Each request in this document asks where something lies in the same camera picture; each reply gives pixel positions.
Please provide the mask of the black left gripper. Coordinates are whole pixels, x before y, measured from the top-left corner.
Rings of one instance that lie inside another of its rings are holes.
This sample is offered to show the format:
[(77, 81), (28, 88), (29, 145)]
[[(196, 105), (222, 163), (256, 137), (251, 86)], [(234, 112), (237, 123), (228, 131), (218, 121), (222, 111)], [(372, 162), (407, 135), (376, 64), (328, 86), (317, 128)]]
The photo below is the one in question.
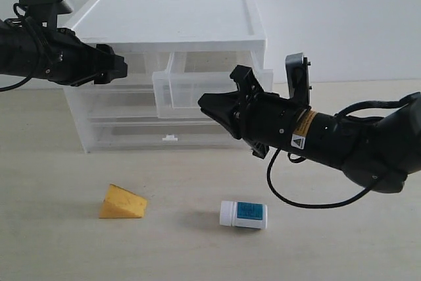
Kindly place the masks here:
[(127, 77), (128, 65), (123, 56), (117, 55), (107, 44), (97, 44), (98, 64), (95, 65), (94, 48), (84, 44), (69, 28), (55, 30), (42, 27), (43, 43), (47, 44), (41, 65), (33, 77), (62, 86), (81, 86), (93, 80), (94, 84), (109, 84)]

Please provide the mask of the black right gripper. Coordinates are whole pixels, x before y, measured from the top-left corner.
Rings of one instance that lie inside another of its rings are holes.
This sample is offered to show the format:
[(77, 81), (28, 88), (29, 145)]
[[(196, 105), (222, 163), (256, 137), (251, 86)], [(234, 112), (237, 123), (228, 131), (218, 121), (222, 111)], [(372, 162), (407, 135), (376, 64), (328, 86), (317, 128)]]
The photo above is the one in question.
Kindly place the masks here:
[(236, 66), (230, 78), (237, 90), (204, 93), (198, 100), (201, 112), (219, 123), (234, 139), (245, 141), (252, 154), (260, 159), (266, 157), (270, 147), (287, 147), (293, 127), (305, 113), (305, 104), (296, 97), (286, 99), (264, 91), (248, 66)]

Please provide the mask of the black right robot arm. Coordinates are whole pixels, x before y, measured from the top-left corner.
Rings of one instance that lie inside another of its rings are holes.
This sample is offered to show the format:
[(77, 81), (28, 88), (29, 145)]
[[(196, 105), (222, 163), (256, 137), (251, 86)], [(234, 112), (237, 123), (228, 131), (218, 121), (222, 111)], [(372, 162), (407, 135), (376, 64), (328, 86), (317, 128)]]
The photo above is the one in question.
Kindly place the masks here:
[(249, 67), (237, 66), (230, 75), (235, 91), (205, 93), (198, 104), (258, 158), (276, 148), (340, 170), (375, 192), (400, 192), (420, 170), (420, 94), (363, 101), (327, 115), (310, 107), (308, 76), (306, 67), (289, 69), (289, 97), (283, 98), (264, 91)]

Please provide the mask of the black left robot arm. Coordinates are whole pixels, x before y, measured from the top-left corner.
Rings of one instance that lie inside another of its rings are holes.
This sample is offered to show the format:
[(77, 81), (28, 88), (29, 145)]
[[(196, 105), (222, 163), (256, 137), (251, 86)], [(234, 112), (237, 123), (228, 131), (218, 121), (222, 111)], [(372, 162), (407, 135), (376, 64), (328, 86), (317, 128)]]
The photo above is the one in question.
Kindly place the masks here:
[(92, 47), (68, 28), (51, 30), (27, 21), (30, 31), (16, 19), (1, 22), (1, 74), (73, 87), (127, 77), (124, 57), (109, 45)]

